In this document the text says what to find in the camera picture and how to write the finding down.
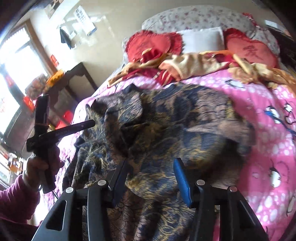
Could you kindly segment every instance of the pink bedspread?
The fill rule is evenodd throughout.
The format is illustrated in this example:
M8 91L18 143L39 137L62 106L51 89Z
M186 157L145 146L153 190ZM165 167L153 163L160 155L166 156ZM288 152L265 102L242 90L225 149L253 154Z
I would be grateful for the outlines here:
M237 186L255 211L269 239L279 240L295 212L296 150L292 134L281 123L266 115L264 110L269 107L268 110L275 115L279 114L282 120L285 116L294 120L293 108L296 108L296 99L288 89L281 86L270 91L261 85L242 84L233 80L227 70L182 82L204 85L224 92L233 100L235 110L254 126L257 144L252 147L250 158L241 172ZM92 97L79 103L73 123L85 120L86 104L91 105L99 96L119 92L131 83L142 89L163 88L147 77L135 77L110 89L107 89L105 82ZM287 126L296 131L296 123ZM58 145L61 149L60 157L65 161L65 167L57 175L55 192L58 195L62 192L62 179L75 154L73 144L79 135L80 133L76 133L67 136ZM51 193L45 195L44 201L50 209L53 205L53 195Z

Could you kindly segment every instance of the bed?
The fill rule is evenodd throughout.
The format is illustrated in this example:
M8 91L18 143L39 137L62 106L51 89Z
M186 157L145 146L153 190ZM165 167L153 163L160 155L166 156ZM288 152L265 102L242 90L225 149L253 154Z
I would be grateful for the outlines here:
M163 33L218 26L223 30L236 28L249 38L264 42L276 56L279 56L277 41L268 30L255 26L244 15L223 7L198 5L170 9L144 21L142 29ZM123 41L123 51L127 41L128 38ZM283 235L295 212L296 181L293 177L296 174L296 150L292 134L265 115L264 110L267 107L274 107L280 116L286 116L285 106L289 104L291 108L296 108L296 100L293 94L283 86L269 90L254 83L231 84L229 80L233 80L230 73L227 70L220 70L209 75L183 80L182 83L207 86L222 91L234 102L235 111L254 126L256 145L252 147L237 186L255 211L269 239L276 241ZM86 104L91 105L97 97L119 92L132 83L141 89L149 90L170 86L162 86L152 78L144 76L128 79L111 88L107 87L107 81L105 81L91 97L78 104L73 124L85 120ZM296 123L291 125L291 129L296 131ZM55 193L58 196L62 193L65 170L74 157L74 143L80 134L64 137L58 145L61 150L60 158L65 162L65 167L56 177ZM54 197L49 193L43 196L43 201L50 209L54 203Z

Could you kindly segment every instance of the human hand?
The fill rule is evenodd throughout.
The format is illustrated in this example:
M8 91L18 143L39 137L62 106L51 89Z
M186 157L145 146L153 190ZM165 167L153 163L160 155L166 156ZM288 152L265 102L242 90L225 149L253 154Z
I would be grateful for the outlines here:
M64 166L59 158L59 148L54 146L48 150L48 159L50 160L50 169L53 175L56 175L60 168ZM38 190L41 180L39 177L40 171L45 171L49 168L49 165L46 161L41 160L39 157L34 154L28 158L27 166L23 173L23 180L26 186L33 190Z

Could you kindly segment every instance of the white pillow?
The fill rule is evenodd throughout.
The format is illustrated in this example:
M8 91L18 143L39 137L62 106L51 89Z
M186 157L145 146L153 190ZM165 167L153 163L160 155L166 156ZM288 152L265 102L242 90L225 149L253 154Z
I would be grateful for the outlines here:
M199 53L204 51L225 50L223 30L221 27L207 29L187 29L177 32L182 35L182 53Z

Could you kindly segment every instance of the window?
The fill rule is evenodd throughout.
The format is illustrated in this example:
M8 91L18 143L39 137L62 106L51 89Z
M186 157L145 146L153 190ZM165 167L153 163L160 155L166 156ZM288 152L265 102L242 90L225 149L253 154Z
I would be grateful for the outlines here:
M46 55L30 20L18 27L0 48L0 65L4 64L18 89L26 87L40 74L50 76L56 68ZM0 73L0 134L4 135L19 108L18 99L9 91Z

